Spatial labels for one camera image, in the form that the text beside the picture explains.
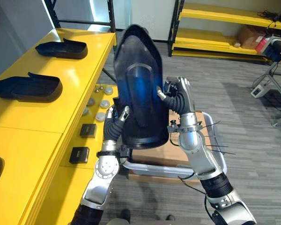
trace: robotic hand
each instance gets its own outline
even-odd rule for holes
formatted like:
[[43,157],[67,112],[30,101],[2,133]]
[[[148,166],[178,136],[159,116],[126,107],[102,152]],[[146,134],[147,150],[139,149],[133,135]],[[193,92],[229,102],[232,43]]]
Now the robotic hand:
[[117,120],[114,120],[114,106],[106,113],[104,121],[104,140],[99,159],[95,165],[92,180],[88,183],[71,225],[98,225],[104,210],[104,205],[110,193],[110,184],[119,170],[117,140],[122,133],[124,122],[129,116],[126,106]]
[[209,203],[215,208],[211,216],[213,222],[216,225],[256,224],[254,216],[230,184],[211,150],[205,145],[205,138],[200,132],[202,126],[195,114],[189,81],[183,77],[168,77],[164,90],[169,91],[168,95],[158,87],[158,96],[170,109],[180,115],[180,124],[177,125],[173,121],[171,126],[168,126],[168,131],[179,132],[180,147],[201,181]]

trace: gray carpet floor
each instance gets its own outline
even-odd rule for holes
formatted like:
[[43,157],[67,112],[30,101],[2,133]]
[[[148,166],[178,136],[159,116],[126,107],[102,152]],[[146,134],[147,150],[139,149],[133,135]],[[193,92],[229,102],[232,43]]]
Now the gray carpet floor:
[[[268,68],[249,62],[167,56],[167,45],[156,43],[163,60],[163,77],[184,76],[193,82],[196,108],[209,113],[218,124],[226,151],[228,177],[254,214],[258,224],[281,225],[281,117],[250,95],[253,80]],[[105,64],[113,72],[113,53]],[[99,83],[113,82],[102,73]],[[118,175],[101,224],[131,211],[131,224],[164,220],[173,214],[190,225],[210,225],[204,195],[181,185],[140,183]]]

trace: yellow shelf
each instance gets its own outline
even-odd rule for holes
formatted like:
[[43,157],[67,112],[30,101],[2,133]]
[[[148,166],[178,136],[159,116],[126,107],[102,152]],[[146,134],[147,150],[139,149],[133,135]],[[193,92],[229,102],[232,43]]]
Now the yellow shelf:
[[[108,100],[113,104],[113,98],[118,96],[116,86],[102,85],[104,88],[112,87],[113,94],[105,95],[103,90],[98,93],[93,92],[91,97],[95,100],[93,106],[87,107],[89,113],[81,116],[69,146],[60,162],[57,172],[52,180],[44,202],[40,205],[34,225],[67,225],[71,222],[75,210],[80,202],[80,198],[88,182],[92,179],[96,161],[96,154],[101,150],[103,141],[103,122],[98,122],[95,116],[99,112],[106,112],[101,108],[100,102]],[[84,123],[95,123],[97,125],[95,138],[81,138],[80,130]],[[89,158],[87,163],[69,163],[73,147],[89,147]]]
[[234,37],[224,36],[222,33],[206,30],[191,30],[179,28],[173,47],[190,48],[226,53],[240,53],[258,55],[255,49],[236,48]]
[[182,17],[241,23],[260,27],[268,27],[270,25],[270,28],[281,30],[281,22],[276,22],[275,27],[275,23],[270,19],[258,16],[257,12],[227,7],[185,3],[179,15],[179,20]]
[[225,52],[200,52],[200,51],[182,51],[174,50],[172,55],[187,56],[187,57],[202,57],[202,58],[217,58],[228,60],[250,60],[250,61],[268,61],[267,58],[257,55],[242,55]]

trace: white wall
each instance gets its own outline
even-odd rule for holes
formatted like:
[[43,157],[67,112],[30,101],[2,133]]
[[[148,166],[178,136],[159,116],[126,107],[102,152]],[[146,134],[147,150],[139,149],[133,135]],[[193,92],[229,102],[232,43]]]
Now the white wall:
[[149,31],[152,39],[167,40],[174,0],[132,0],[132,23]]
[[41,0],[0,0],[0,74],[51,29]]
[[[93,15],[89,0],[57,0],[54,7],[56,15],[59,19],[74,19],[93,21]],[[87,30],[88,24],[77,23],[60,23],[61,27]]]
[[41,0],[0,0],[0,5],[26,50],[52,30]]
[[[106,0],[89,0],[94,21],[109,22]],[[131,24],[131,0],[114,0],[113,10],[117,29],[126,29]]]
[[0,74],[25,51],[22,40],[0,6]]

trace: red object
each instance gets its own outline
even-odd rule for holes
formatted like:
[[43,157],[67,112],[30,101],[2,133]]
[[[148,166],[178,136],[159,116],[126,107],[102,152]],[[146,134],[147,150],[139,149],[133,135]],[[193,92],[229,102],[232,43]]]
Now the red object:
[[256,47],[256,51],[258,54],[262,54],[261,50],[263,49],[263,47],[266,45],[267,43],[267,39],[266,38],[263,38],[259,44],[257,45]]

